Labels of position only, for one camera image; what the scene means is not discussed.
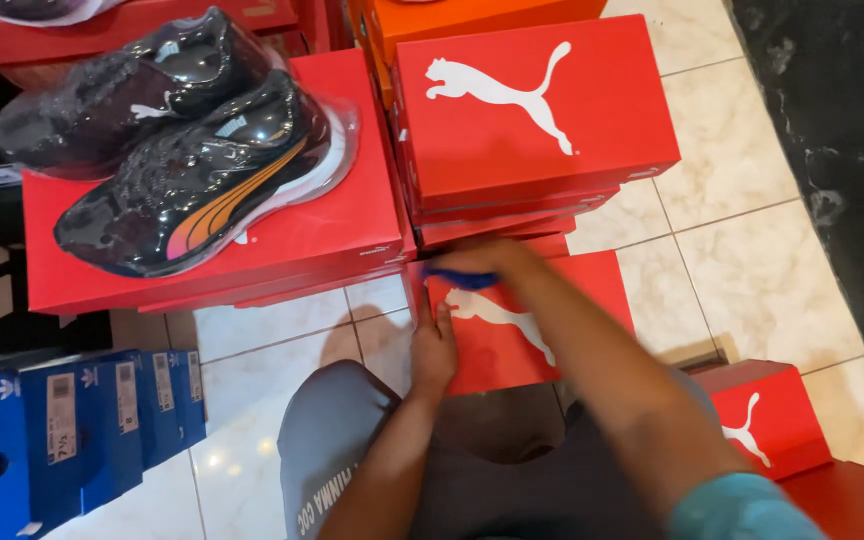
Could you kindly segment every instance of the hand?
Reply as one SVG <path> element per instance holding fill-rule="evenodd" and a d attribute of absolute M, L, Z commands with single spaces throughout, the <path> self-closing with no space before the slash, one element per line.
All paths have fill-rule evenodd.
<path fill-rule="evenodd" d="M 508 238 L 470 240 L 435 258 L 432 265 L 466 274 L 496 273 L 505 277 L 536 258 L 522 243 Z"/>
<path fill-rule="evenodd" d="M 459 360 L 449 305 L 440 301 L 436 312 L 433 321 L 428 292 L 423 292 L 418 325 L 412 334 L 412 390 L 409 393 L 440 400 L 446 395 Z"/>

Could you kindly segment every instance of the blue shoe box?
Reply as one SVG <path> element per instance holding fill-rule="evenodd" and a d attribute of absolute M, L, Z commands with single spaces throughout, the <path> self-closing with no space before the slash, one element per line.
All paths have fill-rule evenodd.
<path fill-rule="evenodd" d="M 179 353 L 174 350 L 142 352 L 139 356 L 135 382 L 144 470 L 185 448 L 176 411 L 176 382 L 172 379 L 172 368 L 178 365 Z"/>
<path fill-rule="evenodd" d="M 175 350 L 178 362 L 171 367 L 182 448 L 206 438 L 206 402 L 202 393 L 202 370 L 198 350 Z"/>
<path fill-rule="evenodd" d="M 140 361 L 139 351 L 126 350 L 76 364 L 83 514 L 142 484 Z"/>
<path fill-rule="evenodd" d="M 78 516 L 78 357 L 0 371 L 0 539 L 41 538 Z"/>

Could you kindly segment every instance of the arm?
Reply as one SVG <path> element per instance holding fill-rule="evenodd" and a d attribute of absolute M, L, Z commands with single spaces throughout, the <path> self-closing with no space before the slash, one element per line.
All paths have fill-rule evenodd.
<path fill-rule="evenodd" d="M 559 367 L 656 515 L 666 518 L 698 485 L 751 470 L 666 366 L 522 244 L 498 240 L 443 255 L 436 265 L 499 274 L 533 314 Z"/>
<path fill-rule="evenodd" d="M 319 540 L 381 540 L 409 533 L 436 413 L 457 362 L 449 308 L 440 304 L 433 322 L 428 301 L 421 305 L 412 336 L 412 389 L 332 507 Z"/>

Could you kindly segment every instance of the sneaker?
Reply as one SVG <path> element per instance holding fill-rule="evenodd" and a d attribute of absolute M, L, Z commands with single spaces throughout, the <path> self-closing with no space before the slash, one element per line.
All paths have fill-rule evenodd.
<path fill-rule="evenodd" d="M 331 190 L 354 156 L 351 129 L 273 69 L 255 91 L 143 143 L 58 219 L 55 241 L 121 276 L 184 272 L 265 215 Z"/>
<path fill-rule="evenodd" d="M 108 178 L 139 142 L 255 89 L 269 69 L 255 39 L 210 7 L 20 95 L 0 111 L 0 151 L 55 178 Z"/>
<path fill-rule="evenodd" d="M 27 21 L 61 19 L 85 3 L 86 0 L 0 0 L 0 18 Z"/>

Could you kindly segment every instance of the teal shirt sleeve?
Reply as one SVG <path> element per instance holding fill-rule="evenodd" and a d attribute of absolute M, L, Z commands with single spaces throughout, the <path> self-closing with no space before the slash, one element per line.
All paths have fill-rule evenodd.
<path fill-rule="evenodd" d="M 669 518 L 671 540 L 819 540 L 826 535 L 779 486 L 758 474 L 733 472 L 691 491 Z"/>

